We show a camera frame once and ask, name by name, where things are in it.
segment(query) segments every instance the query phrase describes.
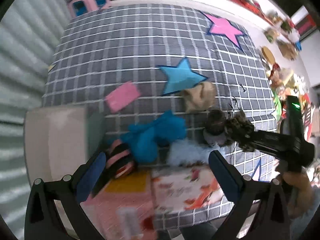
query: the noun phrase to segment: blue gripper pad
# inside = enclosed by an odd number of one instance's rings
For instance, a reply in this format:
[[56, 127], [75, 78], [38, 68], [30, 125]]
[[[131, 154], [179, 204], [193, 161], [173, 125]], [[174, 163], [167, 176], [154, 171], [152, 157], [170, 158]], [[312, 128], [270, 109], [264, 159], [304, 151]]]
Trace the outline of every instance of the blue gripper pad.
[[242, 176], [221, 153], [214, 150], [209, 155], [209, 166], [228, 201], [237, 203], [243, 186]]
[[76, 185], [76, 200], [79, 204], [87, 200], [105, 167], [106, 155], [101, 152]]

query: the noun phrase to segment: beige cloth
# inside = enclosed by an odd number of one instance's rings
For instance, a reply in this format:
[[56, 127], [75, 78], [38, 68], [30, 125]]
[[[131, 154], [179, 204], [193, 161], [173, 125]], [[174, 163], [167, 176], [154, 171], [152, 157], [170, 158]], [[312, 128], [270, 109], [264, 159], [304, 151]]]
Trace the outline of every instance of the beige cloth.
[[295, 47], [291, 43], [278, 42], [278, 47], [283, 57], [285, 57], [288, 60], [296, 59], [298, 53]]
[[200, 112], [207, 110], [215, 103], [217, 90], [211, 82], [201, 82], [194, 88], [185, 89], [182, 92], [186, 105], [186, 112]]

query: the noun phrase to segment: plush toy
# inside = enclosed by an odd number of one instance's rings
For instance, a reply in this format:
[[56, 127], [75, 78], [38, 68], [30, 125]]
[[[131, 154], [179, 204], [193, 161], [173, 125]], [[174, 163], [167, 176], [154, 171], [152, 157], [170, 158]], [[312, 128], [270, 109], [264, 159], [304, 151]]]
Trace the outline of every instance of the plush toy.
[[209, 154], [218, 150], [222, 156], [225, 155], [223, 147], [214, 145], [201, 146], [189, 139], [174, 141], [170, 146], [167, 164], [170, 166], [192, 166], [193, 164], [208, 164]]
[[181, 94], [186, 105], [186, 113], [194, 113], [207, 110], [213, 106], [217, 90], [213, 83], [205, 81], [194, 88], [183, 90]]
[[119, 139], [115, 140], [108, 149], [106, 168], [115, 179], [131, 173], [135, 163], [129, 145], [122, 143]]

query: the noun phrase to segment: screw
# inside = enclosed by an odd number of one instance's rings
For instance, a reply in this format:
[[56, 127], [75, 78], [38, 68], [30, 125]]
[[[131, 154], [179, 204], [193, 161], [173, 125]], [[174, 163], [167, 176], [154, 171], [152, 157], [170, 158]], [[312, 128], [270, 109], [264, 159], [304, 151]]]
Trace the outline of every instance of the screw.
[[245, 174], [242, 176], [244, 180], [246, 181], [250, 181], [251, 180], [251, 176], [249, 176], [248, 174]]
[[243, 92], [244, 92], [244, 93], [246, 93], [246, 92], [247, 92], [247, 90], [244, 88], [244, 86], [243, 86], [242, 84], [240, 84], [240, 86], [242, 87]]
[[69, 181], [69, 180], [71, 180], [71, 175], [65, 175], [65, 176], [63, 177], [63, 180], [64, 180], [64, 181]]
[[238, 107], [238, 110], [239, 110], [238, 100], [236, 99], [235, 96], [232, 97], [232, 101], [236, 103], [236, 106]]
[[272, 182], [273, 182], [273, 184], [275, 184], [275, 185], [279, 185], [279, 184], [280, 184], [279, 180], [277, 180], [277, 179], [273, 179]]
[[41, 179], [36, 179], [34, 182], [36, 185], [39, 185], [41, 183]]

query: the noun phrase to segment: blue star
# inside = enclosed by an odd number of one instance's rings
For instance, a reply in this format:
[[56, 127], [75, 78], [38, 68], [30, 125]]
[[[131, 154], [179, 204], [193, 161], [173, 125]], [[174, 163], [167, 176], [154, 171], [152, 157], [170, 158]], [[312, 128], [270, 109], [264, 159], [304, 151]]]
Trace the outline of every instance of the blue star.
[[257, 163], [256, 168], [254, 169], [253, 174], [251, 175], [251, 178], [255, 181], [262, 181], [260, 180], [261, 177], [261, 158]]
[[159, 66], [167, 75], [168, 81], [162, 95], [170, 95], [181, 90], [192, 88], [198, 83], [208, 79], [198, 73], [194, 73], [190, 68], [190, 62], [187, 57], [180, 60], [178, 66]]

